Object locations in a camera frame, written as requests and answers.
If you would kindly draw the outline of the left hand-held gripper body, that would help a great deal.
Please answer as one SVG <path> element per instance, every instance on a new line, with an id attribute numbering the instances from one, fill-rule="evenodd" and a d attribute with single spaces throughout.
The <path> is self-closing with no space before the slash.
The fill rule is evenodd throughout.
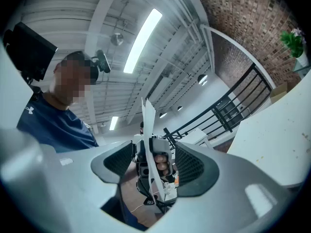
<path id="1" fill-rule="evenodd" d="M 173 155 L 170 150 L 170 144 L 169 141 L 165 138 L 161 138 L 157 135 L 152 135 L 151 138 L 149 138 L 149 144 L 150 144 L 150 151 L 155 158 L 156 156 L 165 156 L 167 160 L 167 174 L 163 174 L 163 170 L 159 170 L 157 168 L 158 174 L 160 178 L 168 177 L 175 173 L 173 169 Z M 132 161 L 137 164 L 137 170 L 140 171 L 141 166 L 147 167 L 147 159 L 146 159 L 146 153 L 145 153 L 145 146 L 143 142 L 143 135 L 142 134 L 136 134 L 134 135 L 133 140 L 133 151 L 132 151 Z"/>

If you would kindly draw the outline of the person's navy shirt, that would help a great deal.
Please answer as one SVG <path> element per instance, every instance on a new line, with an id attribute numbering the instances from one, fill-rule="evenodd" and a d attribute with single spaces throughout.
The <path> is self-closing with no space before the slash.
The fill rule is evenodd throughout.
<path id="1" fill-rule="evenodd" d="M 17 129 L 32 135 L 40 144 L 52 146 L 57 153 L 98 147 L 83 121 L 69 109 L 53 107 L 42 94 L 27 103 Z"/>

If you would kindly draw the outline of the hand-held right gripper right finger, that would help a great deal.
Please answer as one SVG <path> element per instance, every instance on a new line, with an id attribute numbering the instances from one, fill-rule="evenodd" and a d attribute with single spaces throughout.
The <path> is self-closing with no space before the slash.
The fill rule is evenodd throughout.
<path id="1" fill-rule="evenodd" d="M 175 150 L 177 199 L 148 233 L 260 233 L 293 200 L 287 188 L 241 157 L 180 142 Z"/>

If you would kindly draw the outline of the long ceiling light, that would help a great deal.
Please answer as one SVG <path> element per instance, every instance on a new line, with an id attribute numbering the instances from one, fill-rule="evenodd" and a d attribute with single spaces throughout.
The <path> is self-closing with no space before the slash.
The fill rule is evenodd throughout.
<path id="1" fill-rule="evenodd" d="M 145 22 L 143 23 L 126 60 L 123 72 L 132 74 L 134 68 L 140 58 L 140 55 L 151 36 L 152 32 L 154 31 L 155 27 L 159 23 L 162 18 L 162 14 L 154 8 L 148 17 L 146 18 Z"/>

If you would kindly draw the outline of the white pipe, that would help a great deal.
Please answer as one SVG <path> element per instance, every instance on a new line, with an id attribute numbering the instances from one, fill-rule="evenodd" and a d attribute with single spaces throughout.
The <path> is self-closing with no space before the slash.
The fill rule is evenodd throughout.
<path id="1" fill-rule="evenodd" d="M 266 80 L 268 81 L 269 85 L 272 88 L 276 88 L 276 85 L 274 83 L 274 81 L 272 80 L 272 78 L 270 77 L 270 75 L 268 74 L 268 72 L 265 70 L 265 68 L 263 67 L 263 65 L 247 50 L 245 49 L 241 44 L 239 44 L 237 41 L 235 41 L 234 39 L 232 39 L 231 37 L 229 37 L 228 35 L 220 32 L 217 29 L 214 29 L 210 26 L 207 26 L 205 24 L 201 24 L 200 28 L 203 30 L 207 30 L 210 32 L 213 32 L 215 34 L 217 34 L 218 36 L 224 38 L 225 40 L 227 40 L 228 42 L 230 42 L 231 44 L 233 44 L 235 47 L 237 47 L 240 51 L 242 51 L 250 60 L 252 60 L 252 62 L 259 68 L 259 70 L 262 72 L 262 74 L 264 75 L 264 77 L 266 78 Z"/>

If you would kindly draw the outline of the person's left hand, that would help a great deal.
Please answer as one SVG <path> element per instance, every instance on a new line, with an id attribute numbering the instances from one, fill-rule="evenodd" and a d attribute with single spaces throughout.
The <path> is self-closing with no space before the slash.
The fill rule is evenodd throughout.
<path id="1" fill-rule="evenodd" d="M 166 155 L 156 155 L 154 157 L 154 161 L 156 164 L 156 168 L 158 170 L 158 173 L 160 175 L 160 177 L 165 177 L 168 176 L 170 173 L 170 164 L 169 161 L 167 159 Z"/>

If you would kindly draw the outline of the white table with crumbs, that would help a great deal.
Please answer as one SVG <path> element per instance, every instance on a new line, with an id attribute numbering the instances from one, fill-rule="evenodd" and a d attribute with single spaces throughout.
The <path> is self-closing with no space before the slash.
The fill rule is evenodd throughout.
<path id="1" fill-rule="evenodd" d="M 311 169 L 311 72 L 277 102 L 243 120 L 228 153 L 282 186 L 303 183 Z"/>

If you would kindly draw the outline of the small white table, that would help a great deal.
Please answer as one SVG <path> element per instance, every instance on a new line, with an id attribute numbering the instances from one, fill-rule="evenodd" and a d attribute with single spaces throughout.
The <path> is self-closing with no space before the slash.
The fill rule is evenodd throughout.
<path id="1" fill-rule="evenodd" d="M 204 133 L 199 128 L 196 128 L 191 133 L 185 137 L 178 140 L 181 143 L 193 144 L 201 147 L 207 147 L 208 149 L 214 150 L 214 147 L 211 145 L 207 138 L 207 134 Z"/>

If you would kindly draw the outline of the white cleaning wipe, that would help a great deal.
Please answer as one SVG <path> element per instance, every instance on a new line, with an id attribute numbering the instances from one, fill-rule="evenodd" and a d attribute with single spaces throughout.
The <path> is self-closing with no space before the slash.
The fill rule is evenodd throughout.
<path id="1" fill-rule="evenodd" d="M 150 186 L 151 196 L 155 202 L 156 200 L 154 198 L 152 179 L 154 180 L 154 184 L 156 185 L 158 189 L 159 197 L 162 200 L 165 200 L 165 192 L 163 189 L 162 181 L 158 174 L 158 170 L 157 170 L 157 167 L 154 161 L 154 156 L 151 153 L 151 149 L 150 149 L 151 147 L 149 143 L 149 139 L 152 137 L 152 133 L 153 133 L 156 111 L 148 100 L 146 100 L 145 104 L 144 104 L 143 99 L 141 99 L 141 102 L 142 102 L 142 114 L 143 114 L 143 122 L 144 122 L 143 141 L 144 141 L 144 146 L 145 146 L 146 160 L 147 160 L 148 169 L 149 169 L 148 182 Z"/>

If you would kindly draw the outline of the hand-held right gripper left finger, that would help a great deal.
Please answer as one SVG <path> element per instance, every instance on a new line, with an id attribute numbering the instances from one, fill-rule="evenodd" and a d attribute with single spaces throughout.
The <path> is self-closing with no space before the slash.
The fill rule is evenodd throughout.
<path id="1" fill-rule="evenodd" d="M 17 129 L 0 130 L 0 182 L 44 233 L 141 233 L 124 221 L 121 177 L 132 143 L 56 153 Z"/>

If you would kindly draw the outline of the black metal railing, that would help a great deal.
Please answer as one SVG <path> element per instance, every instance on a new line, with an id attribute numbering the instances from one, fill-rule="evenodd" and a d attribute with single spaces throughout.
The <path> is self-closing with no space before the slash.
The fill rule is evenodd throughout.
<path id="1" fill-rule="evenodd" d="M 164 137 L 171 150 L 175 149 L 177 141 L 185 140 L 196 129 L 205 133 L 208 140 L 218 140 L 225 133 L 233 133 L 244 119 L 256 112 L 269 99 L 271 91 L 253 63 L 216 102 L 173 132 L 165 128 Z"/>

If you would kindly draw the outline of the round silver ceiling fixture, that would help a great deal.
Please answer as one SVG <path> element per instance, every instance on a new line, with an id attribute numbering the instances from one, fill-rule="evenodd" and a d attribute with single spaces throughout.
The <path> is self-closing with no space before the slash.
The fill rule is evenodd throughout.
<path id="1" fill-rule="evenodd" d="M 124 41 L 124 37 L 122 33 L 114 33 L 111 35 L 110 41 L 113 45 L 120 46 Z"/>

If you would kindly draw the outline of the green potted plant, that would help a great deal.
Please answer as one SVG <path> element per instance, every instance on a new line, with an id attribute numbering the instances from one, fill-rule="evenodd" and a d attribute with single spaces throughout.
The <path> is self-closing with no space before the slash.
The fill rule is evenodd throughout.
<path id="1" fill-rule="evenodd" d="M 290 32 L 283 31 L 280 40 L 291 51 L 291 56 L 294 57 L 302 67 L 307 67 L 309 65 L 309 60 L 304 35 L 301 29 L 294 28 Z"/>

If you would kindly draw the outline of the short ceiling light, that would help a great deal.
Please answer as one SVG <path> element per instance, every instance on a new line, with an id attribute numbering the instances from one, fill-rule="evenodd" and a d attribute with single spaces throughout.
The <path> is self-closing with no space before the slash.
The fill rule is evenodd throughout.
<path id="1" fill-rule="evenodd" d="M 110 127 L 109 127 L 110 131 L 113 131 L 115 129 L 118 119 L 119 119 L 118 116 L 112 116 Z"/>

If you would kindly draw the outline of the brown cardboard box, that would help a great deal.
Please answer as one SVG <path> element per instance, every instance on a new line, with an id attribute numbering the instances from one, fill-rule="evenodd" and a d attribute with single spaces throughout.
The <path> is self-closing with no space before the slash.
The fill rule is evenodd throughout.
<path id="1" fill-rule="evenodd" d="M 270 93 L 271 104 L 274 104 L 288 93 L 288 83 L 285 82 L 282 85 L 274 88 Z"/>

